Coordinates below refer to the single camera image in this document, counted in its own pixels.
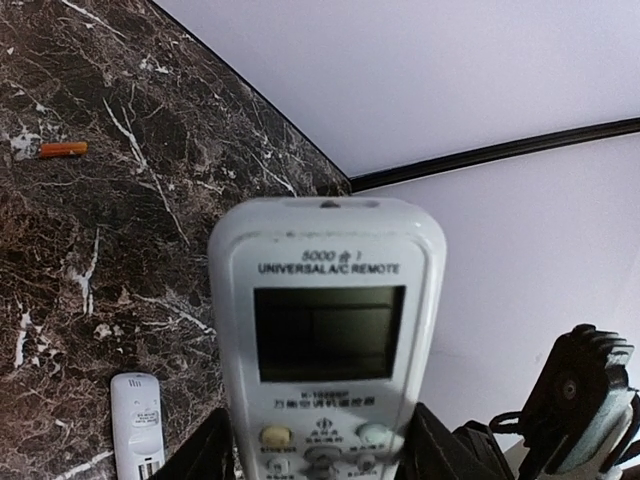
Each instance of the white wall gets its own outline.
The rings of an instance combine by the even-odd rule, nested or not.
[[[640,112],[635,0],[156,0],[348,175]]]
[[[450,428],[519,410],[555,339],[579,323],[640,350],[640,135],[363,195],[416,203],[447,236],[422,398]],[[640,351],[629,370],[640,387]]]

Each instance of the orange stick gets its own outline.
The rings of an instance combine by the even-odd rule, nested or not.
[[[87,142],[77,143],[43,143],[40,146],[40,158],[68,157],[84,155],[89,150]]]

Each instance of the black strip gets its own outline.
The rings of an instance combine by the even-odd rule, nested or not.
[[[251,85],[251,83],[249,83],[247,81],[246,78],[244,78],[242,75],[240,75],[240,73],[238,73],[238,71],[236,71],[235,68],[233,68],[231,65],[229,65],[229,63],[224,60],[220,55],[218,55],[216,52],[214,52],[209,46],[207,46],[206,43],[204,43],[202,40],[200,40],[199,37],[197,37],[193,32],[191,32],[189,29],[187,29],[187,27],[185,27],[183,24],[181,24],[175,17],[173,17],[173,15],[171,15],[169,12],[167,12],[164,8],[162,8],[160,5],[158,5],[154,0],[147,0],[148,3],[151,4],[152,8],[155,8],[157,10],[159,10],[165,17],[167,17],[170,21],[172,21],[174,24],[176,24],[180,30],[182,30],[184,33],[186,33],[187,35],[189,35],[189,37],[191,37],[198,45],[200,45],[202,48],[204,48],[207,52],[209,52],[212,56],[214,56],[216,59],[218,59],[223,65],[225,65],[231,72],[233,72],[234,75],[236,75],[242,82],[244,82],[251,90],[253,90],[253,92],[255,92],[262,100],[264,100],[278,115],[280,115],[282,118],[285,119],[285,121],[291,125],[291,127],[300,134],[300,136],[307,142],[309,142],[310,145],[313,146],[313,148],[315,148],[316,150],[318,150],[318,152],[320,152],[320,154],[322,154],[322,156],[327,160],[327,162],[329,162],[333,168],[335,168],[344,178],[347,179],[347,181],[349,180],[349,176],[344,173],[342,171],[342,169],[340,167],[338,167],[338,165],[335,164],[335,162],[333,160],[331,160],[315,143],[313,143],[309,137],[307,137],[307,135],[300,130],[291,120],[289,120],[289,118],[282,113],[273,103],[271,103],[267,97],[265,97],[261,92],[259,92],[258,90],[256,90],[253,85]]]
[[[517,155],[526,155],[638,132],[640,132],[640,117],[573,128],[360,175],[351,179],[351,189],[353,193],[362,192],[372,188],[415,180],[436,173],[472,167]]]

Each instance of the remote control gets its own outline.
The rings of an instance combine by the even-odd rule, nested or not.
[[[118,480],[144,480],[164,464],[160,384],[147,373],[111,379],[111,415]]]
[[[446,242],[393,199],[257,199],[209,240],[223,377],[249,480],[393,480]]]

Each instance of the marble surface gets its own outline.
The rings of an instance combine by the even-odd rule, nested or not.
[[[41,142],[88,141],[80,158]],[[348,193],[143,0],[0,0],[0,478],[114,477],[110,378],[161,381],[168,454],[224,403],[206,240],[255,196]]]

